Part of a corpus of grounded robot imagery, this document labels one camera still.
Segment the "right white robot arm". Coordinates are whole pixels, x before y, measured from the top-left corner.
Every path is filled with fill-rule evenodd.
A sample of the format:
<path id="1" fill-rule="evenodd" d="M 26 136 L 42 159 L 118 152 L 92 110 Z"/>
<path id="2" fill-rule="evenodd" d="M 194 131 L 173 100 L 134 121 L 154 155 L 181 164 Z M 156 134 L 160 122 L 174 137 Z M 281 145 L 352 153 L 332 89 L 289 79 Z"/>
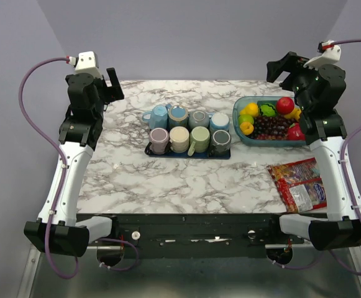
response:
<path id="1" fill-rule="evenodd" d="M 308 59 L 288 52 L 267 63 L 267 81 L 283 72 L 280 87 L 294 94 L 301 108 L 299 125 L 316 159 L 327 199 L 327 218 L 287 214 L 267 228 L 268 238 L 281 243 L 290 234 L 309 240 L 319 251 L 361 245 L 361 196 L 347 154 L 347 132 L 335 110 L 346 89 L 345 71 L 330 63 L 306 66 Z"/>

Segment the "dark grey mug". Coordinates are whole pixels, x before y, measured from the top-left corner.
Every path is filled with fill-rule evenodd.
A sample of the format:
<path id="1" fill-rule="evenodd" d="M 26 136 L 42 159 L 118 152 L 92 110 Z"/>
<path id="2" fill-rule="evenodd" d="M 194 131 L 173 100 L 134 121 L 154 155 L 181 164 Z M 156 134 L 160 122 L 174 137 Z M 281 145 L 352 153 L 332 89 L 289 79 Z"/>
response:
<path id="1" fill-rule="evenodd" d="M 231 147 L 231 135 L 226 130 L 216 130 L 211 135 L 208 157 L 224 156 Z"/>

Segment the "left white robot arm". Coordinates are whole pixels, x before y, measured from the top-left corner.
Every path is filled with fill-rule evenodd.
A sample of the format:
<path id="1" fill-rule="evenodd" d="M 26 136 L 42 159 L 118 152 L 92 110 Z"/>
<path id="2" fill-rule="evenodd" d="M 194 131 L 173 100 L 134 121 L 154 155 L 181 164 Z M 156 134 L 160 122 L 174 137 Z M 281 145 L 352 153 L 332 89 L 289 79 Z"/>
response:
<path id="1" fill-rule="evenodd" d="M 118 241 L 119 230 L 111 218 L 76 218 L 83 177 L 103 131 L 105 106 L 124 98 L 115 69 L 107 69 L 107 74 L 109 81 L 86 70 L 65 78 L 70 105 L 55 143 L 57 167 L 36 221 L 24 227 L 25 236 L 46 254 L 80 257 L 95 240 L 105 245 Z"/>

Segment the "cream textured mug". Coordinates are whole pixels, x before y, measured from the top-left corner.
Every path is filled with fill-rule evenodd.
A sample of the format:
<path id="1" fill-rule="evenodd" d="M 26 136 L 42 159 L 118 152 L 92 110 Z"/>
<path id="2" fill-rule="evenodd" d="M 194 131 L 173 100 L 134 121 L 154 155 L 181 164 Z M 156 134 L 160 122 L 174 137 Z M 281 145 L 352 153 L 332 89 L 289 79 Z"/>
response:
<path id="1" fill-rule="evenodd" d="M 190 145 L 190 133 L 182 126 L 173 127 L 170 130 L 171 150 L 175 153 L 185 152 Z"/>

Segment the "light green mug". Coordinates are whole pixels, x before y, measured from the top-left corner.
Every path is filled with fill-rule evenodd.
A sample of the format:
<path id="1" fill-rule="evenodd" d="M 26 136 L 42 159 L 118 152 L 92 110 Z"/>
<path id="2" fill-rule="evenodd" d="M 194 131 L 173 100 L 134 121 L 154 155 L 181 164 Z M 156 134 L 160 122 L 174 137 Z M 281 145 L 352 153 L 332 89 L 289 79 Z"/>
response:
<path id="1" fill-rule="evenodd" d="M 202 153 L 208 149 L 211 134 L 205 127 L 195 127 L 190 133 L 190 146 L 188 156 Z"/>

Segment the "lilac mug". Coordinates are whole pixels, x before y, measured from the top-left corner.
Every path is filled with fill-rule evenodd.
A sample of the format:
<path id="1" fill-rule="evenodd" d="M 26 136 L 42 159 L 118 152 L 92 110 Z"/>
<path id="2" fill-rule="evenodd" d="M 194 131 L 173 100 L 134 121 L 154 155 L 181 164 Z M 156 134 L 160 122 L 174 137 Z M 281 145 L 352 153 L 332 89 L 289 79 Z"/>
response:
<path id="1" fill-rule="evenodd" d="M 145 147 L 145 154 L 164 155 L 170 149 L 169 133 L 166 129 L 155 128 L 149 133 L 149 142 Z"/>

